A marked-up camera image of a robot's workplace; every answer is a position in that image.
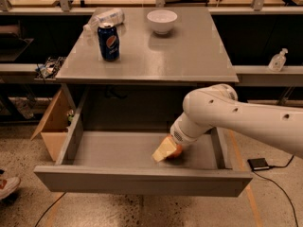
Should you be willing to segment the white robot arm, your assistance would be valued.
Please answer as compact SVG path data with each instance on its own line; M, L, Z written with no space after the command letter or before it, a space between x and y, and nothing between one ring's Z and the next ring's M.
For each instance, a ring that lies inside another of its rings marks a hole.
M183 100L183 112L152 158L161 162L178 156L213 128L236 131L264 144L303 158L303 110L243 103L227 84L196 89Z

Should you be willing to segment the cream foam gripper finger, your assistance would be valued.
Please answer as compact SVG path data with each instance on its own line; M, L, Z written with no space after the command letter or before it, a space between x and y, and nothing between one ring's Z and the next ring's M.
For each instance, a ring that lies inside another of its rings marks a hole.
M152 154L152 158L155 162L161 162L168 158L176 149L177 144L174 142L171 136L167 136Z

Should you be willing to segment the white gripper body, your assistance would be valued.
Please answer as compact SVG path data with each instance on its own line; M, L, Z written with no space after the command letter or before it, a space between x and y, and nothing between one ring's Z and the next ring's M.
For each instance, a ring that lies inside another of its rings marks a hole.
M177 145L187 147L210 129L211 126L199 125L182 113L170 127L170 135Z

